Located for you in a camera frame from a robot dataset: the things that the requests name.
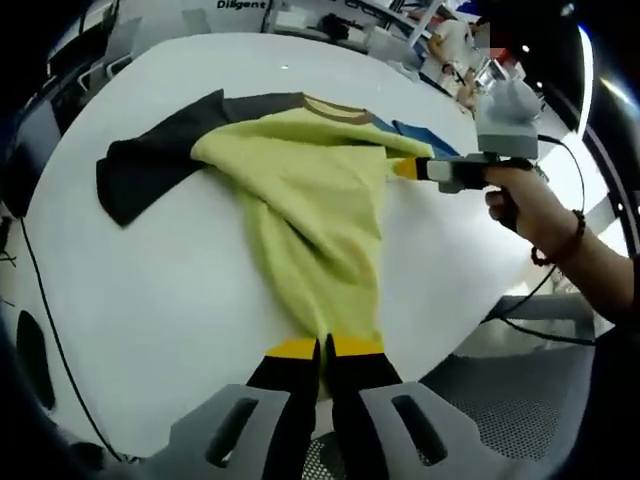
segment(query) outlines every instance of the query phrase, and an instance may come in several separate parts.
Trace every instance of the white table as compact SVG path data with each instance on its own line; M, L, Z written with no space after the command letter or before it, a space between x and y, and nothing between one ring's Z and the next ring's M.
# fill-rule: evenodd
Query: white table
M218 89L227 97L305 91L432 129L476 149L457 105L387 65L277 35L171 40L142 55L81 112L35 191L27 231L65 354L98 425L122 452L150 455L170 425L227 383L244 383L265 350L295 334L253 265L233 189L197 172L120 229L96 196L95 164ZM450 354L507 290L527 244L489 219L481 192L388 180L382 216L380 326L389 358L416 380ZM96 441L52 340L22 245L16 304L43 328L57 396L52 418Z

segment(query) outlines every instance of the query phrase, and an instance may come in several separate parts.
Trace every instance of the bracelet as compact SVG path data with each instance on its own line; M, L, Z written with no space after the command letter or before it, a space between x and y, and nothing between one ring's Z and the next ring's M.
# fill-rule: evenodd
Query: bracelet
M571 239L558 250L554 255L551 255L547 258L540 258L538 256L538 249L533 247L531 249L531 260L534 265L538 267L557 264L563 260L569 258L575 252L577 246L582 241L582 237L584 237L584 231L587 228L587 224L584 220L584 213L580 210L572 210L573 214L578 218L578 228L576 229L576 233L571 237Z

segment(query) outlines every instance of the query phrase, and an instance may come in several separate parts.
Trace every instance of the human hand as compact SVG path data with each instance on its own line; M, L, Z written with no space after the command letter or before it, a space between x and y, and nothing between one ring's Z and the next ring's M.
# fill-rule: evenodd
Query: human hand
M538 247L546 256L562 248L576 232L576 216L560 203L558 197L534 171L519 168L488 167L485 180L505 188L518 207L517 232ZM488 192L485 200L489 214L499 220L504 214L504 196Z

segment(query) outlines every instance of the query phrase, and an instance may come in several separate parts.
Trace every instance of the person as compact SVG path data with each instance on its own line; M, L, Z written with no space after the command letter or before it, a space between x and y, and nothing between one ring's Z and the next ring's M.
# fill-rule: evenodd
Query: person
M444 76L462 74L475 63L473 58L474 37L489 28L489 21L481 17L475 23L450 19L442 22L427 42L429 53L422 67L431 80L441 83Z
M517 233L553 258L575 238L577 216L564 208L535 173L490 167L485 178L506 189L518 207ZM500 220L504 195L486 194L489 214ZM596 341L587 408L577 442L558 478L617 478L637 471L640 430L640 257L623 257L585 229L557 266L591 306L615 327Z

